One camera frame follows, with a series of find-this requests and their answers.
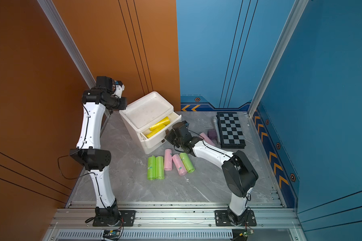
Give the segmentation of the yellow trash bag roll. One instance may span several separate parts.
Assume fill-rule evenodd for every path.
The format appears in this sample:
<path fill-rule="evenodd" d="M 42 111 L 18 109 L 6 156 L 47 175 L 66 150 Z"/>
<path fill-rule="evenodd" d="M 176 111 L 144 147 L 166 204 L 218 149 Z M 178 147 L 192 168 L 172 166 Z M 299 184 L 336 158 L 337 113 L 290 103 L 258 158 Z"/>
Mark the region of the yellow trash bag roll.
<path fill-rule="evenodd" d="M 163 118 L 162 120 L 160 120 L 158 123 L 151 126 L 149 129 L 150 129 L 150 131 L 154 131 L 156 128 L 158 128 L 160 126 L 167 126 L 170 123 L 171 123 L 171 121 L 170 121 L 169 117 L 167 116 L 167 117 Z"/>
<path fill-rule="evenodd" d="M 161 131 L 162 129 L 164 129 L 166 127 L 166 125 L 164 124 L 159 124 L 156 128 L 154 128 L 150 133 L 148 133 L 146 135 L 146 137 L 148 139 L 150 139 L 152 136 L 154 136 L 155 134 L 157 134 L 159 131 Z"/>

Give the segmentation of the white three-drawer storage box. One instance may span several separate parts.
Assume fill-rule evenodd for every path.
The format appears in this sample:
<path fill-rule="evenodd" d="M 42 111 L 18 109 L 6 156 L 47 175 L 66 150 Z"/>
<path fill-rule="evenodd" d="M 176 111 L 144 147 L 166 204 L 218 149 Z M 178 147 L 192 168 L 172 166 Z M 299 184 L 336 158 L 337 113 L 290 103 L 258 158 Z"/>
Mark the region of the white three-drawer storage box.
<path fill-rule="evenodd" d="M 131 138 L 141 149 L 139 134 L 172 112 L 175 112 L 173 105 L 156 91 L 127 105 L 125 110 L 119 111 Z"/>

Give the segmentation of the white top drawer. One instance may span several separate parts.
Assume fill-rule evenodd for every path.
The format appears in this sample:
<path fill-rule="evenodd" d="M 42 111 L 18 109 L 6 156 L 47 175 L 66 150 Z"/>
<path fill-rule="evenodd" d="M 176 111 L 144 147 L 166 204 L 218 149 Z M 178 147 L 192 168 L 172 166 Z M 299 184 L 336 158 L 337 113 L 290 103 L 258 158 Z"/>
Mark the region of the white top drawer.
<path fill-rule="evenodd" d="M 152 136 L 150 139 L 148 139 L 146 135 L 151 132 L 149 129 L 151 126 L 139 134 L 140 144 L 142 146 L 144 153 L 149 154 L 153 152 L 155 149 L 157 149 L 159 146 L 161 146 L 162 143 L 165 141 L 166 131 L 171 130 L 174 124 L 182 120 L 182 116 L 178 115 L 175 112 L 172 112 L 170 115 L 168 115 L 168 117 L 171 123 L 168 124 L 164 129 L 159 131 L 157 134 Z"/>

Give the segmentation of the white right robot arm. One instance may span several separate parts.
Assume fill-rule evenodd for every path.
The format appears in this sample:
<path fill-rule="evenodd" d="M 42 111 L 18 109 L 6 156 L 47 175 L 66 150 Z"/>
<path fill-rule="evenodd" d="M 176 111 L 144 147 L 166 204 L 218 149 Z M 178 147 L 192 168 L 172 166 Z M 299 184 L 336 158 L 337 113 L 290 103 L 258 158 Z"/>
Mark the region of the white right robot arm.
<path fill-rule="evenodd" d="M 223 171 L 231 191 L 227 208 L 228 219 L 233 226 L 257 226 L 254 212 L 247 206 L 250 193 L 258 180 L 258 173 L 242 151 L 229 152 L 207 143 L 201 135 L 192 136 L 188 123 L 182 121 L 166 131 L 165 139 L 186 154 L 202 158 Z"/>

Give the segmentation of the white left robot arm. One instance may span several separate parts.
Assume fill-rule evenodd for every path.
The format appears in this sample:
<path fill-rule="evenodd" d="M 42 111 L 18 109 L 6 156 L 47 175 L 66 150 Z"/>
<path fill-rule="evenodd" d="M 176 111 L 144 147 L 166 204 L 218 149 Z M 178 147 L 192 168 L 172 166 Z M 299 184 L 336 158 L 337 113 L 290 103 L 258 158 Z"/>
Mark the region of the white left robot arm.
<path fill-rule="evenodd" d="M 117 201 L 111 188 L 109 165 L 111 152 L 101 149 L 102 119 L 106 110 L 115 110 L 126 107 L 126 98 L 119 98 L 111 91 L 93 88 L 82 96 L 83 120 L 81 133 L 76 148 L 71 149 L 69 155 L 84 166 L 93 182 L 96 207 L 95 227 L 119 226 L 122 222 Z"/>

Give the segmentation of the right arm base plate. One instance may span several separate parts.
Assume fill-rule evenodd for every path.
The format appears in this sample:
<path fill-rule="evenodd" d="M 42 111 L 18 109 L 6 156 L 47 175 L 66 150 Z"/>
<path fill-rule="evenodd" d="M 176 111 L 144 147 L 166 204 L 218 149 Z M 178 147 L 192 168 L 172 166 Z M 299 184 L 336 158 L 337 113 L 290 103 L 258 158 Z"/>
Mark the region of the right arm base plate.
<path fill-rule="evenodd" d="M 215 222 L 217 227 L 256 227 L 257 222 L 253 210 L 247 209 L 240 216 L 237 216 L 230 209 L 216 210 Z"/>

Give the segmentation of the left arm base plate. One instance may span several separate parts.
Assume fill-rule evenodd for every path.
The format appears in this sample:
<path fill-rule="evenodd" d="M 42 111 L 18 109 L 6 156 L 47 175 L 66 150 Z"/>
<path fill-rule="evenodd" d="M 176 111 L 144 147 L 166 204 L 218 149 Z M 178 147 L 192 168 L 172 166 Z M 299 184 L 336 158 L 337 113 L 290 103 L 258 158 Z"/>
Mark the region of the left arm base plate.
<path fill-rule="evenodd" d="M 119 210 L 116 216 L 111 214 L 96 215 L 93 220 L 94 227 L 132 227 L 135 220 L 135 210 Z"/>

